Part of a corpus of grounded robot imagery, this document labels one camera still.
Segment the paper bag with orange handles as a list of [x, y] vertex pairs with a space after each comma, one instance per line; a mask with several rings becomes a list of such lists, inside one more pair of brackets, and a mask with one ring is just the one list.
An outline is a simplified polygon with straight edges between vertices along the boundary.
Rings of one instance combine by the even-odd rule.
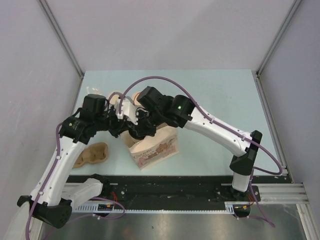
[[137, 140], [125, 131], [120, 138], [140, 170], [156, 165], [179, 152], [178, 130], [164, 123], [156, 128], [154, 136]]

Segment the brown pulp cup carrier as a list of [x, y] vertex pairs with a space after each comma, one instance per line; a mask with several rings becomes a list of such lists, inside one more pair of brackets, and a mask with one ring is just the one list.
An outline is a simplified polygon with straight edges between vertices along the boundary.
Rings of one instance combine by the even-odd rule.
[[73, 165], [73, 169], [81, 168], [85, 164], [99, 164], [105, 162], [109, 157], [109, 147], [104, 142], [89, 145], [78, 156]]

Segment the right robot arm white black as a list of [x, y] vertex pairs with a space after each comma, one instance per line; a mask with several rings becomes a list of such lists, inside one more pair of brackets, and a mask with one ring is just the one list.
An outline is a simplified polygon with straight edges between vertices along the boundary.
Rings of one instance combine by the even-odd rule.
[[146, 129], [153, 130], [166, 123], [171, 127], [202, 134], [228, 149], [233, 154], [229, 165], [233, 171], [230, 194], [237, 201], [248, 196], [250, 175], [258, 153], [257, 145], [263, 136], [261, 132], [240, 131], [196, 107], [189, 97], [163, 95], [151, 86], [138, 95], [137, 101], [147, 111], [139, 118], [139, 124]]

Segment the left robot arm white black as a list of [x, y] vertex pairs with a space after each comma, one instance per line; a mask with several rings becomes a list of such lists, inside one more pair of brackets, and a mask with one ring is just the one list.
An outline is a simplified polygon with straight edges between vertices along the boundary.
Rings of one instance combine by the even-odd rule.
[[98, 174], [63, 193], [70, 172], [90, 139], [100, 131], [115, 133], [120, 125], [115, 110], [105, 109], [108, 103], [105, 96], [88, 94], [82, 107], [58, 125], [56, 150], [45, 172], [31, 193], [17, 201], [19, 207], [29, 203], [31, 217], [60, 229], [78, 206], [94, 197], [105, 200], [110, 196], [109, 179]]

